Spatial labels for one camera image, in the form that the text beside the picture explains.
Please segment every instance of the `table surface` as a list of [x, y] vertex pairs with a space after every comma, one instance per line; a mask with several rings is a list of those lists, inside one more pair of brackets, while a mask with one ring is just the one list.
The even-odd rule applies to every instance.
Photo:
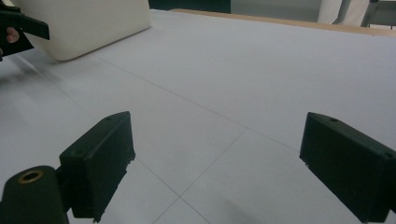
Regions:
[[137, 160], [101, 223], [359, 223], [298, 158], [305, 116], [396, 148], [395, 38], [151, 13], [147, 31], [70, 62], [5, 58], [0, 190], [129, 110]]

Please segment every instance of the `white cushion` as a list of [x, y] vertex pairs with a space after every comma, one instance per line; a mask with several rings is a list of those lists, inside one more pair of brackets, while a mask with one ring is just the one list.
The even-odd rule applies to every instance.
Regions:
[[148, 0], [11, 0], [26, 16], [49, 25], [50, 40], [32, 45], [66, 61], [149, 28]]

